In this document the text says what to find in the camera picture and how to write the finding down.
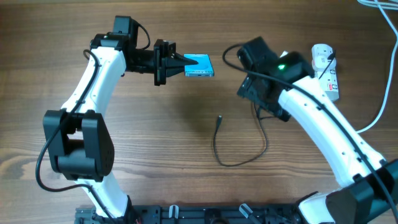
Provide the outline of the blue Galaxy S25 smartphone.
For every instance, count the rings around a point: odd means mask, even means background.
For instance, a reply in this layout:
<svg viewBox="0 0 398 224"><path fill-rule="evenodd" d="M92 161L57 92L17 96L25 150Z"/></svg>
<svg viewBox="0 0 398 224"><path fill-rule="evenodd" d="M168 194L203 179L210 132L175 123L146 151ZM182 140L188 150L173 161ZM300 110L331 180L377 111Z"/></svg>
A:
<svg viewBox="0 0 398 224"><path fill-rule="evenodd" d="M208 54L184 54L186 58L195 60L196 65L185 66L186 77L213 77L215 72Z"/></svg>

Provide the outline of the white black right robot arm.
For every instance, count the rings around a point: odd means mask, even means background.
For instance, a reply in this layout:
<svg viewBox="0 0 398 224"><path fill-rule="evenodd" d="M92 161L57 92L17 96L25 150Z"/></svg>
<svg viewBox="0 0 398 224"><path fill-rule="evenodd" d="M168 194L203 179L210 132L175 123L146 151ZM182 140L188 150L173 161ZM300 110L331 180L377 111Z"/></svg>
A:
<svg viewBox="0 0 398 224"><path fill-rule="evenodd" d="M295 119L329 163L339 188L298 203L305 223L368 223L397 206L397 162L387 162L349 124L297 52L276 55L257 37L237 52L247 77L238 95L282 121Z"/></svg>

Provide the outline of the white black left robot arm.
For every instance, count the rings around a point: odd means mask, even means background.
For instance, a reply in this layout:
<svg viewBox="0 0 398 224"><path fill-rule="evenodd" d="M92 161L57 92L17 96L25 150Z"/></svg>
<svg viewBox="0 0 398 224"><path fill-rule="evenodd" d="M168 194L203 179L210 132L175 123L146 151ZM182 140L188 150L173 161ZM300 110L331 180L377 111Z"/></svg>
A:
<svg viewBox="0 0 398 224"><path fill-rule="evenodd" d="M159 39L137 46L142 25L129 16L116 16L113 29L97 34L83 53L86 70L75 91L59 110L43 118L48 155L54 172L83 188L95 205L89 216L98 223L139 223L130 197L112 172L114 144L104 114L119 79L127 72L148 73L157 86L182 73L194 60L180 55L174 42Z"/></svg>

